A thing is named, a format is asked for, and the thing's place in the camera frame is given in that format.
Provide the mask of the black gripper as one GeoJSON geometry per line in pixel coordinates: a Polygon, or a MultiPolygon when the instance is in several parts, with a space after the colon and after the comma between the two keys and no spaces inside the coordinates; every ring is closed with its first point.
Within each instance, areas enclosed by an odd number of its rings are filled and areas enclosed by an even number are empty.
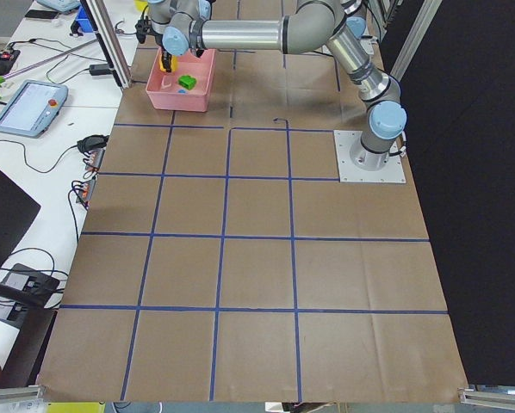
{"type": "Polygon", "coordinates": [[[169,8],[147,8],[135,24],[135,36],[140,44],[144,44],[146,38],[151,36],[155,39],[156,45],[161,48],[161,71],[173,71],[172,56],[163,46],[164,31],[170,21],[171,11],[169,8]]]}

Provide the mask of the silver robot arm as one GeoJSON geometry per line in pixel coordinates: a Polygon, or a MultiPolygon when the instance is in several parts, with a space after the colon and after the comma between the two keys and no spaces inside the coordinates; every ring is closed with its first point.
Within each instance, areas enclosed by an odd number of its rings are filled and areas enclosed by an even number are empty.
{"type": "Polygon", "coordinates": [[[285,55],[326,47],[359,89],[367,122],[350,149],[360,169],[383,169],[407,122],[398,81],[378,69],[346,23],[340,1],[299,1],[278,21],[215,20],[209,1],[151,1],[135,30],[139,43],[151,35],[165,59],[208,49],[278,50],[285,55]]]}

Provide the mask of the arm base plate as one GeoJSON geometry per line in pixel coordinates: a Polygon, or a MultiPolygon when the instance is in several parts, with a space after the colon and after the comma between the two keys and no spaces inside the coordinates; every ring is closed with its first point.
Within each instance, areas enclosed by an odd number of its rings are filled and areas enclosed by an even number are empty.
{"type": "Polygon", "coordinates": [[[342,183],[405,184],[406,177],[396,143],[375,154],[362,146],[361,131],[334,130],[338,177],[342,183]]]}

